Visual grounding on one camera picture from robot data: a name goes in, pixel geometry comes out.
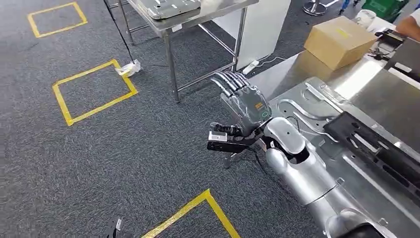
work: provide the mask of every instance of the black mechanical part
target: black mechanical part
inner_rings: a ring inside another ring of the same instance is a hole
[[[369,223],[362,223],[338,238],[385,238]]]
[[[213,131],[225,132],[229,136],[243,136],[242,129],[235,125],[222,125],[217,122],[210,123],[210,127]]]
[[[408,197],[420,204],[420,163],[417,160],[348,112],[326,124],[324,129],[356,156],[386,174],[385,178],[399,185]]]
[[[254,137],[228,137],[226,132],[210,131],[207,149],[221,152],[241,153],[253,145],[261,136]]]
[[[119,217],[112,218],[106,227],[104,237],[105,238],[130,238],[133,237],[130,233],[121,231],[122,219]]]

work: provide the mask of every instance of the yellow floor tape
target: yellow floor tape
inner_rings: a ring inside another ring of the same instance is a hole
[[[191,202],[187,203],[183,208],[181,208],[177,213],[175,213],[172,217],[170,217],[168,220],[164,221],[162,224],[160,224],[158,227],[154,228],[153,230],[149,231],[147,234],[143,236],[143,238],[154,238],[159,233],[161,233],[163,230],[168,228],[170,225],[172,225],[174,222],[176,222],[179,218],[184,216],[187,212],[189,212],[194,207],[198,206],[203,201],[207,201],[210,205],[210,207],[213,209],[214,213],[216,213],[219,220],[222,222],[223,226],[227,230],[227,232],[230,234],[233,238],[240,238],[239,234],[236,232],[235,228],[233,228],[232,224],[220,208],[220,206],[217,204],[216,200],[213,198],[213,196],[210,194],[210,189],[207,189],[202,194],[200,194],[198,197],[194,198]]]
[[[71,6],[71,5],[74,6],[74,9],[76,9],[76,12],[77,12],[77,14],[79,14],[82,22],[77,23],[77,24],[72,25],[72,26],[67,26],[67,27],[58,29],[56,31],[51,31],[51,32],[43,33],[43,34],[39,33],[37,24],[35,24],[35,21],[34,21],[34,17],[33,17],[34,15],[40,14],[40,13],[43,13],[43,12],[47,12],[47,11],[52,11],[52,10],[55,10],[55,9],[66,7],[66,6]],[[62,31],[66,31],[66,30],[70,30],[70,29],[73,29],[75,27],[78,27],[78,26],[81,26],[81,25],[84,25],[84,24],[88,23],[88,20],[86,19],[85,14],[83,14],[79,5],[75,1],[64,4],[64,5],[55,6],[55,7],[51,7],[51,8],[48,8],[48,9],[41,10],[41,11],[36,11],[36,12],[29,13],[28,14],[28,21],[29,21],[29,24],[31,25],[31,28],[32,28],[32,31],[34,32],[35,37],[37,37],[37,38],[44,37],[44,36],[49,36],[49,35],[52,35],[52,34],[55,34],[55,33],[58,33],[58,32],[62,32]]]
[[[95,113],[98,113],[98,112],[100,112],[100,111],[102,111],[102,110],[104,110],[106,108],[109,108],[110,106],[112,106],[112,105],[114,105],[116,103],[119,103],[122,100],[127,99],[127,98],[129,98],[129,97],[131,97],[131,96],[133,96],[133,95],[135,95],[135,94],[138,93],[137,89],[134,87],[133,83],[131,83],[130,79],[127,76],[123,75],[122,76],[122,79],[124,80],[125,84],[127,84],[127,87],[130,90],[129,93],[127,93],[127,94],[125,94],[125,95],[123,95],[123,96],[121,96],[121,97],[119,97],[117,99],[114,99],[114,100],[110,101],[109,103],[106,103],[106,104],[104,104],[104,105],[102,105],[100,107],[97,107],[97,108],[95,108],[95,109],[93,109],[93,110],[91,110],[91,111],[89,111],[89,112],[87,112],[87,113],[85,113],[85,114],[83,114],[81,116],[72,118],[71,115],[70,115],[70,112],[68,111],[67,105],[66,105],[66,103],[65,103],[65,101],[63,99],[63,96],[62,96],[62,94],[61,94],[60,89],[59,89],[58,86],[60,84],[66,83],[66,82],[68,82],[70,80],[73,80],[73,79],[76,79],[76,78],[79,78],[79,77],[82,77],[82,76],[85,76],[85,75],[87,75],[89,73],[95,72],[95,71],[97,71],[99,69],[105,68],[105,67],[110,66],[110,65],[113,65],[116,68],[120,68],[119,63],[117,62],[117,60],[112,59],[111,61],[109,61],[107,63],[104,63],[102,65],[99,65],[99,66],[97,66],[95,68],[89,69],[88,71],[84,71],[84,72],[78,73],[78,74],[76,74],[74,76],[71,76],[69,78],[65,78],[65,79],[59,80],[59,81],[57,81],[52,86],[52,90],[54,91],[55,97],[57,98],[58,105],[61,108],[61,112],[63,113],[63,117],[64,117],[64,119],[65,119],[65,121],[66,121],[66,123],[67,123],[68,126],[71,126],[75,122],[78,122],[78,121],[83,120],[83,119],[85,119],[87,117],[90,117],[91,115],[93,115]]]

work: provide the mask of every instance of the metal workbench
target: metal workbench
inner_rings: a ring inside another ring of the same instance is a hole
[[[318,77],[387,131],[420,153],[420,90],[362,58],[333,71],[307,51],[249,79],[268,101]]]
[[[186,12],[186,13],[168,18],[168,19],[163,19],[163,20],[154,20],[148,15],[147,8],[144,5],[145,1],[147,0],[128,0],[128,3],[146,21],[147,24],[144,26],[130,28],[128,25],[124,8],[121,7],[123,17],[127,26],[128,37],[131,43],[133,44],[134,43],[133,37],[131,35],[132,32],[145,28],[145,27],[151,27],[153,31],[159,37],[164,39],[165,47],[166,47],[167,63],[170,70],[172,90],[173,90],[175,101],[177,103],[179,102],[179,95],[178,95],[179,91],[206,79],[207,77],[213,75],[216,71],[225,70],[230,67],[233,70],[236,70],[236,62],[237,62],[237,57],[239,55],[241,41],[242,41],[242,34],[243,34],[244,23],[245,23],[245,18],[246,18],[246,13],[247,13],[247,6],[258,3],[259,0],[201,0],[201,8],[192,10],[190,12]],[[122,5],[121,0],[118,0],[118,3],[120,6]],[[242,13],[241,13],[241,20],[239,24],[239,32],[236,38],[235,49],[233,50],[230,49],[225,43],[223,43],[219,38],[217,38],[213,33],[211,33],[203,25],[201,25],[202,23],[205,23],[217,17],[224,16],[228,13],[231,13],[233,11],[240,10],[240,9],[242,10]],[[179,29],[186,29],[193,26],[197,26],[197,25],[200,26],[213,39],[215,39],[220,45],[222,45],[229,53],[231,53],[233,55],[233,61],[229,63],[228,65],[218,68],[185,85],[178,87],[176,83],[175,65],[174,65],[174,60],[173,60],[173,55],[172,55],[170,36]]]
[[[309,83],[322,94],[335,98],[338,102],[336,105],[341,109],[350,112],[414,159],[420,160],[417,153],[420,152],[420,115],[415,113],[420,106],[420,90],[382,69],[375,61],[363,58],[355,64],[332,71],[310,53],[302,52],[249,81],[258,86],[269,100],[274,116],[293,115],[295,108],[292,106],[282,104],[281,109],[278,106],[283,98],[294,100],[305,110],[317,115],[323,115],[321,112],[326,115],[338,114],[328,104],[305,98],[304,83]],[[311,127],[322,127],[320,122],[313,123]],[[330,174],[344,180],[342,186],[375,221],[386,225],[397,237],[418,237],[420,207],[399,186],[348,149],[325,135],[313,133],[302,122],[300,130],[317,147]]]

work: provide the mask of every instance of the metal rod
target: metal rod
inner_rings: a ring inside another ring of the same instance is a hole
[[[238,31],[238,37],[236,38],[235,42],[235,55],[233,56],[233,62],[235,63],[232,66],[232,71],[236,71],[236,63],[239,56],[239,52],[241,50],[241,44],[242,44],[242,36],[244,34],[244,28],[245,28],[245,19],[247,17],[247,7],[244,7],[241,11],[241,21],[239,22],[239,31]]]
[[[315,0],[315,3],[313,4],[312,8],[311,8],[311,12],[314,13],[316,11],[316,7],[319,4],[319,0]]]
[[[138,30],[146,28],[146,27],[149,27],[149,25],[146,24],[146,25],[143,25],[143,26],[134,27],[134,28],[131,28],[129,31],[130,32],[135,32],[135,31],[138,31]]]
[[[235,62],[229,63],[228,65],[225,65],[225,66],[220,67],[220,68],[218,68],[218,69],[216,69],[216,70],[214,70],[214,71],[212,71],[212,72],[210,72],[210,73],[207,73],[207,74],[205,74],[205,75],[203,75],[203,76],[201,76],[201,77],[198,77],[198,78],[196,78],[194,81],[191,81],[191,82],[186,83],[186,84],[182,85],[181,87],[179,87],[179,88],[178,88],[178,92],[179,92],[179,91],[181,91],[181,90],[184,90],[184,89],[186,89],[186,88],[188,88],[188,87],[190,87],[190,86],[192,86],[192,85],[194,85],[194,84],[196,84],[196,83],[198,83],[198,82],[201,82],[201,81],[203,81],[204,79],[206,79],[206,78],[208,78],[208,77],[212,76],[213,74],[215,74],[217,71],[222,71],[222,70],[225,70],[225,69],[227,69],[227,68],[229,68],[229,67],[233,66],[234,64],[235,64]]]
[[[127,2],[127,1],[125,1],[125,2],[122,2],[121,4],[124,6],[124,5],[127,5],[127,4],[128,4],[128,2]],[[114,4],[110,4],[110,5],[109,5],[109,8],[115,8],[115,7],[118,7],[118,6],[119,6],[119,4],[118,4],[118,3],[114,3]]]
[[[113,13],[112,13],[112,11],[111,11],[111,6],[109,5],[108,0],[104,0],[104,2],[105,2],[106,6],[107,6],[107,8],[108,8],[108,11],[109,11],[109,14],[111,15],[111,18],[115,21],[114,14],[113,14]]]
[[[173,62],[173,54],[171,49],[171,42],[169,38],[169,34],[166,32],[163,36],[163,39],[165,41],[165,48],[166,48],[166,60],[169,66],[169,72],[172,82],[172,90],[173,90],[173,96],[175,98],[175,102],[179,103],[179,95],[178,95],[178,87],[176,86],[176,74],[175,74],[175,64]]]
[[[128,21],[127,21],[127,16],[125,16],[125,11],[123,7],[120,7],[121,11],[122,11],[122,16],[124,17],[124,21],[125,21],[125,26],[127,27],[127,34],[128,34],[128,39],[130,40],[130,43],[132,45],[134,45],[134,41],[133,41],[133,37],[131,36],[131,32],[130,32],[130,27],[128,27]]]
[[[201,24],[198,24],[198,26],[204,31],[206,32],[210,37],[212,37],[215,41],[217,41],[225,50],[227,50],[231,55],[235,55],[235,53],[233,52],[233,50],[231,48],[229,48],[221,39],[219,39],[216,35],[214,35],[209,29],[207,29],[206,27],[204,27]]]

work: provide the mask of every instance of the robotic hand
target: robotic hand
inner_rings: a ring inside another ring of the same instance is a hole
[[[221,100],[237,124],[212,122],[207,148],[239,153],[258,139],[259,129],[271,119],[271,108],[259,89],[241,73],[217,72],[210,80],[222,89]]]
[[[238,125],[222,126],[216,122],[211,124],[214,131],[227,132],[231,136],[247,137],[271,118],[271,108],[265,97],[255,86],[247,81],[241,73],[217,72],[217,77],[210,80],[223,91],[220,95]],[[225,88],[221,80],[229,87]]]
[[[268,165],[309,208],[328,238],[396,238],[386,224],[375,222],[341,186],[342,179],[335,180],[329,174],[315,147],[287,119],[272,118],[258,88],[249,85],[239,73],[216,74],[229,88],[222,86],[218,78],[211,81],[222,89],[221,99],[238,124],[223,126],[213,122],[207,149],[240,153],[261,139],[267,148]]]

